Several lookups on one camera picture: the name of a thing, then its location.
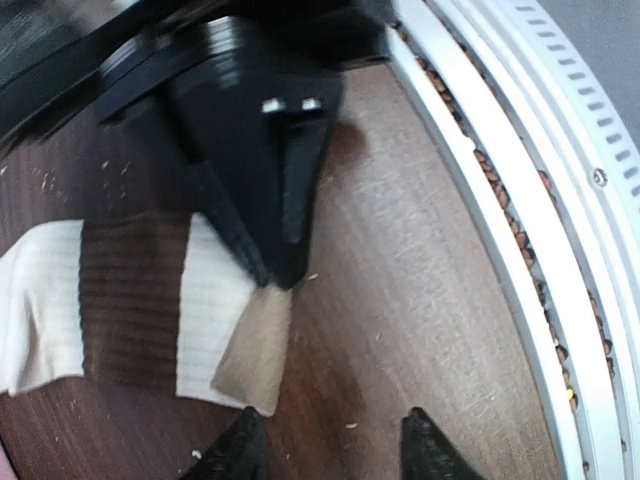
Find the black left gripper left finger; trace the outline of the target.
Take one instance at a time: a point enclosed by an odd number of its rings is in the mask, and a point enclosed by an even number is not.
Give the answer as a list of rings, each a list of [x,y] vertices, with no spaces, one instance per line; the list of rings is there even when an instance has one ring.
[[[266,478],[267,435],[264,419],[253,407],[246,407],[179,480]]]

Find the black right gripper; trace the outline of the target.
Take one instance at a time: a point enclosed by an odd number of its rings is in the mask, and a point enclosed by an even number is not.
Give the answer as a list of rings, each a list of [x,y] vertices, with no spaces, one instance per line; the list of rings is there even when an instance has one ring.
[[[59,1],[1,4],[1,137],[45,137],[96,102],[110,121],[205,58],[255,41],[335,70],[386,59],[387,1],[134,1],[86,33]],[[205,64],[170,84],[199,210],[260,286],[308,268],[341,74]]]

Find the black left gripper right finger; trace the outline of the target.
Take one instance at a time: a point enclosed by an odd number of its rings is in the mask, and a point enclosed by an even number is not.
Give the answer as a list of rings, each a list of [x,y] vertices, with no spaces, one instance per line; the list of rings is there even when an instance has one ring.
[[[483,479],[420,407],[413,407],[401,422],[400,476],[403,480]]]

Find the beige brown striped sock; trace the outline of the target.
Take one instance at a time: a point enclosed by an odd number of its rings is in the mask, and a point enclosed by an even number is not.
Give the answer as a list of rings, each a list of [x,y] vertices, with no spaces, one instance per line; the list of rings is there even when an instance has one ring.
[[[45,223],[1,259],[1,389],[82,377],[269,416],[291,300],[199,214]]]

